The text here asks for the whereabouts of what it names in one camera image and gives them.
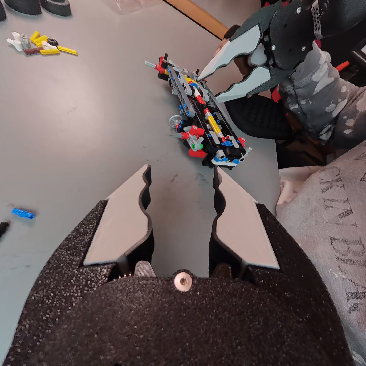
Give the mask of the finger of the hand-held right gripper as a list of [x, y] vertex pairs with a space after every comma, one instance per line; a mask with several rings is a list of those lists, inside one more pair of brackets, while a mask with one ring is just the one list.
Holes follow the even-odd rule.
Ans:
[[248, 30], [244, 30], [241, 26], [239, 34], [233, 35], [231, 40], [216, 53], [212, 60], [207, 64], [201, 72], [198, 80], [203, 80], [215, 73], [221, 67], [226, 67], [233, 59], [239, 56], [248, 56], [248, 62], [251, 66], [257, 66], [260, 71], [266, 74], [263, 77], [264, 81], [268, 81], [268, 70], [264, 68], [267, 57], [264, 53], [265, 47], [261, 44], [262, 31], [259, 24], [250, 26]]
[[267, 67], [256, 67], [249, 76], [241, 82], [232, 84], [227, 90], [218, 93], [215, 98], [219, 103], [258, 94], [271, 88], [268, 82], [271, 80]]

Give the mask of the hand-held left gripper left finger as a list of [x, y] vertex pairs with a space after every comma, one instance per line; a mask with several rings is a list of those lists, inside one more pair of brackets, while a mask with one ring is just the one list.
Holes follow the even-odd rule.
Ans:
[[154, 252], [150, 204], [151, 167], [145, 164], [109, 197], [84, 258], [84, 266], [151, 263]]

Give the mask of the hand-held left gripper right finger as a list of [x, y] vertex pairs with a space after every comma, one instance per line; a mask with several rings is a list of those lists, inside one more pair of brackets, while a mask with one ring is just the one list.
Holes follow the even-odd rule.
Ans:
[[209, 242], [209, 274], [222, 263], [232, 275], [243, 275], [248, 266], [279, 270], [259, 203], [220, 167], [214, 169], [213, 188], [217, 215]]

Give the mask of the toy brick car chassis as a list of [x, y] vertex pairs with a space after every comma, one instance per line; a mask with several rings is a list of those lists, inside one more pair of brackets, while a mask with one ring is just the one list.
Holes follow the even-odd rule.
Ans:
[[199, 158], [202, 166], [228, 170], [245, 160], [251, 148], [245, 147], [244, 138], [237, 137], [205, 80], [198, 80], [199, 70], [179, 67], [168, 60], [167, 53], [159, 57], [157, 64], [145, 64], [158, 72], [159, 79], [168, 82], [180, 101], [180, 114], [168, 121], [173, 130], [169, 136], [181, 140], [189, 156]]

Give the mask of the person's right forearm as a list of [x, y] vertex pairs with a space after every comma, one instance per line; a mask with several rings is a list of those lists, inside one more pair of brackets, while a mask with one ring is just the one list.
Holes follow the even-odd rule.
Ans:
[[352, 149], [366, 139], [366, 88], [342, 79], [328, 52], [313, 42], [304, 61], [279, 85], [284, 106], [322, 144]]

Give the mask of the grey desk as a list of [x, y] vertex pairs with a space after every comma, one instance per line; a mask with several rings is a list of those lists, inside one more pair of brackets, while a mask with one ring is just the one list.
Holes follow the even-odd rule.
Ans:
[[[178, 99], [144, 62], [168, 53], [202, 70], [220, 40], [165, 2], [129, 15], [103, 1], [70, 2], [71, 18], [6, 7], [1, 22], [1, 221], [12, 222], [1, 241], [1, 292], [28, 292], [61, 241], [146, 163], [155, 271], [207, 276], [213, 170], [169, 137]], [[6, 41], [34, 31], [78, 56], [26, 56]]]

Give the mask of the person's right hand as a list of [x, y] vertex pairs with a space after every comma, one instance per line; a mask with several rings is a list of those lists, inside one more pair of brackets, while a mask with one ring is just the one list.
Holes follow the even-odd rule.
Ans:
[[240, 55], [233, 59], [235, 65], [239, 69], [243, 80], [246, 79], [251, 72], [257, 67], [249, 62], [249, 55]]

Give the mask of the person's grey printed sweatshirt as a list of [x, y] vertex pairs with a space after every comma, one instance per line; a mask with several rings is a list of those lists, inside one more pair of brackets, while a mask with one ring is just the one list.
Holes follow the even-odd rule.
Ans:
[[277, 220], [321, 275], [356, 365], [366, 361], [366, 143], [322, 166], [279, 170]]

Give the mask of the pile of yellow white toy parts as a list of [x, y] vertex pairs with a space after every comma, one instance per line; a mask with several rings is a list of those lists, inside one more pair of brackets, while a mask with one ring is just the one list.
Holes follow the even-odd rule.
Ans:
[[66, 53], [73, 56], [78, 56], [78, 52], [74, 49], [63, 47], [59, 42], [37, 31], [28, 37], [26, 34], [12, 32], [12, 38], [6, 39], [16, 51], [25, 54], [26, 56], [41, 54], [43, 56], [58, 55]]

